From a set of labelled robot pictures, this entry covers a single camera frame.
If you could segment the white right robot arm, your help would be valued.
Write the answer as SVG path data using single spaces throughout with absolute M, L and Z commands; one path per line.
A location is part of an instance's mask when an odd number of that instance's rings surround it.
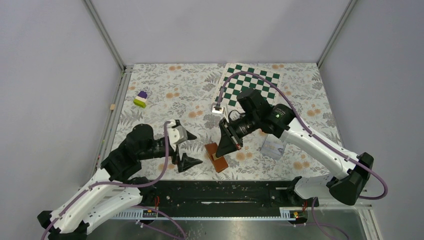
M 237 101 L 244 113 L 236 120 L 223 118 L 219 121 L 221 137 L 215 153 L 217 157 L 240 150 L 243 137 L 260 129 L 297 146 L 329 170 L 329 174 L 318 177 L 296 177 L 286 193 L 291 205 L 299 206 L 306 199 L 329 196 L 348 206 L 356 204 L 371 175 L 366 170 L 374 163 L 369 153 L 357 154 L 342 149 L 305 125 L 288 106 L 270 105 L 256 89 L 242 91 Z

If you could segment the brown leather card holder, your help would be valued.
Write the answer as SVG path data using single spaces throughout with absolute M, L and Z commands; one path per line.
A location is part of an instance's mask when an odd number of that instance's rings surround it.
M 210 159 L 212 165 L 214 166 L 214 169 L 217 173 L 221 173 L 222 171 L 224 171 L 225 169 L 227 169 L 229 167 L 226 159 L 221 156 L 221 157 L 217 157 L 216 153 L 218 150 L 218 144 L 213 142 L 213 143 L 208 143 L 204 145 L 206 152 L 207 152 L 207 156 Z

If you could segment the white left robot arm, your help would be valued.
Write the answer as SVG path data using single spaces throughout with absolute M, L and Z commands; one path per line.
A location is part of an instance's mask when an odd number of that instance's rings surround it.
M 178 119 L 166 121 L 163 132 L 163 137 L 155 139 L 149 124 L 136 125 L 70 200 L 37 216 L 44 229 L 41 239 L 85 240 L 115 214 L 138 204 L 152 204 L 155 192 L 151 188 L 163 178 L 166 168 L 152 180 L 135 177 L 144 160 L 163 158 L 165 166 L 172 163 L 179 172 L 202 163 L 186 153 L 180 154 L 179 145 L 196 140 L 197 136 L 186 130 Z

